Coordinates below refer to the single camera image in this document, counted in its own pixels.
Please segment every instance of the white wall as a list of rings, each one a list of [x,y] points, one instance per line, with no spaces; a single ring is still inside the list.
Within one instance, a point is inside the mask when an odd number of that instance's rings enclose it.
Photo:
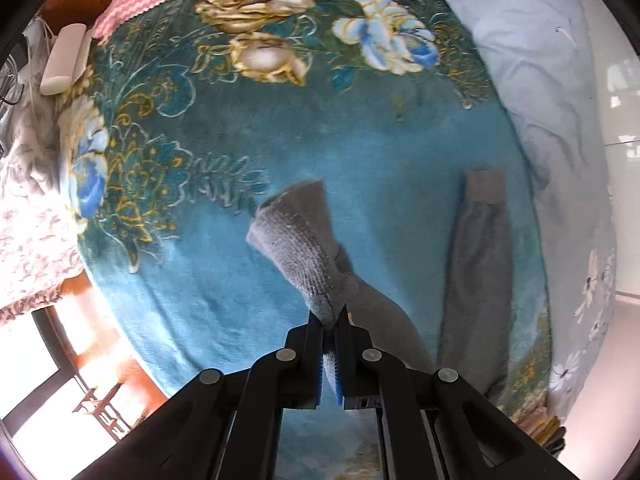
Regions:
[[[619,296],[602,350],[566,421],[560,462],[611,480],[640,440],[640,301]]]
[[[598,110],[618,236],[616,287],[640,295],[640,60],[601,0],[580,0],[589,25]]]

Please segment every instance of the window frame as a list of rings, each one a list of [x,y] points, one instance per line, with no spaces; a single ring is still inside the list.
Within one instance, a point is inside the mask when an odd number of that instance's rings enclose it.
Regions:
[[[88,391],[87,385],[80,377],[74,364],[76,353],[66,337],[55,307],[48,306],[34,310],[31,312],[31,316],[58,370],[37,386],[2,419],[2,424],[11,438],[69,380],[75,378],[84,392]]]

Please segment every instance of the white tile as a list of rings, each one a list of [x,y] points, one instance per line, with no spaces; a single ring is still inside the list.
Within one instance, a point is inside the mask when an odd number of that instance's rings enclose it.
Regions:
[[[640,142],[606,147],[618,236],[616,289],[640,296]]]
[[[605,144],[640,140],[640,60],[601,0],[580,0],[590,30]]]

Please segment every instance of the floral blanket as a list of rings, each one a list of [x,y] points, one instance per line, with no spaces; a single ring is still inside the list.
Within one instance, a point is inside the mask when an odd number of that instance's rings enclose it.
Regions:
[[[245,242],[257,205],[306,178],[324,180],[358,275],[436,355],[465,170],[490,166],[507,176],[514,259],[500,408],[518,419],[544,403],[528,167],[444,0],[172,0],[92,46],[60,105],[61,190],[86,269],[166,393],[203,368],[249,367],[306,321]],[[373,420],[323,395],[319,411],[285,416],[276,474],[380,478]]]
[[[24,91],[0,132],[8,149],[0,160],[0,326],[55,303],[63,280],[82,272],[76,231],[58,194],[55,102],[37,91],[49,57],[43,25],[33,20],[24,35]]]

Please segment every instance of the gray cloth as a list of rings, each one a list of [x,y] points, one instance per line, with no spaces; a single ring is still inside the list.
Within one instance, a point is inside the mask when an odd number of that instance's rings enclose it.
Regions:
[[[433,372],[426,347],[404,310],[354,275],[334,239],[321,181],[303,182],[265,202],[247,241],[302,293],[326,329],[348,303],[351,320],[369,331],[376,348],[410,368]],[[332,364],[325,361],[325,368],[331,376]]]
[[[513,263],[504,174],[469,171],[449,260],[440,367],[495,400],[509,362]]]
[[[470,171],[450,255],[440,343],[441,367],[452,367],[482,394],[496,399],[507,375],[513,269],[504,175]],[[351,321],[369,331],[373,345],[409,368],[435,370],[407,314],[356,276],[334,239],[319,180],[286,189],[261,206],[247,241],[267,256],[302,293],[322,322],[327,340],[348,305]],[[334,358],[325,348],[334,384]]]

